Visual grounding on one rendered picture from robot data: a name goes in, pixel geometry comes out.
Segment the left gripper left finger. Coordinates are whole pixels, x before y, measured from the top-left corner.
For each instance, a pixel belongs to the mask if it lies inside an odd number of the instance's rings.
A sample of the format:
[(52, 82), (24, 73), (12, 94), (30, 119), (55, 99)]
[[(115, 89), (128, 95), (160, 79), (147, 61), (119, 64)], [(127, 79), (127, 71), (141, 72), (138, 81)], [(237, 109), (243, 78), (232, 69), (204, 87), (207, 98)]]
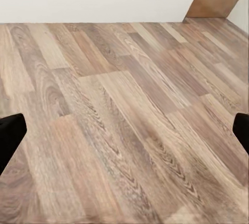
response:
[(26, 133), (27, 127), (22, 113), (0, 119), (0, 175)]

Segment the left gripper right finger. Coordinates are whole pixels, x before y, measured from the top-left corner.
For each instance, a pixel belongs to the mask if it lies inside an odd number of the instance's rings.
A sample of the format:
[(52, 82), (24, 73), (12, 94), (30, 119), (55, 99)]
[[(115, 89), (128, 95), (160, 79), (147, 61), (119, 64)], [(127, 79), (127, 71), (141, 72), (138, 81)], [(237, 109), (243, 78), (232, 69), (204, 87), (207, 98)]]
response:
[(237, 113), (232, 131), (249, 155), (249, 115)]

